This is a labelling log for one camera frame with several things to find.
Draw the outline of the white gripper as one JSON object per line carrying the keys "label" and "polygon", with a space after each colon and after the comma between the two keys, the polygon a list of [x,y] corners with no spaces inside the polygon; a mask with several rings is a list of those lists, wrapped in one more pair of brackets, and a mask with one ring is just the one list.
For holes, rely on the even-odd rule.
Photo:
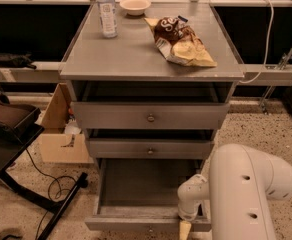
{"label": "white gripper", "polygon": [[191,230],[188,221],[196,219],[200,204],[209,199],[209,183],[203,175],[195,174],[178,187],[177,196],[178,215],[183,219],[179,222],[179,240],[187,240]]}

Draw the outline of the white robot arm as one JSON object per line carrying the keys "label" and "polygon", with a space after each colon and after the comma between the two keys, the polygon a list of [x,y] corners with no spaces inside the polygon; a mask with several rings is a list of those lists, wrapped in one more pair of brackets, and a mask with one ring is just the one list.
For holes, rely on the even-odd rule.
{"label": "white robot arm", "polygon": [[292,197],[292,166],[266,152],[226,144],[211,156],[209,176],[193,175],[177,195],[179,240],[188,238],[204,200],[210,202],[213,240],[276,240],[268,201]]}

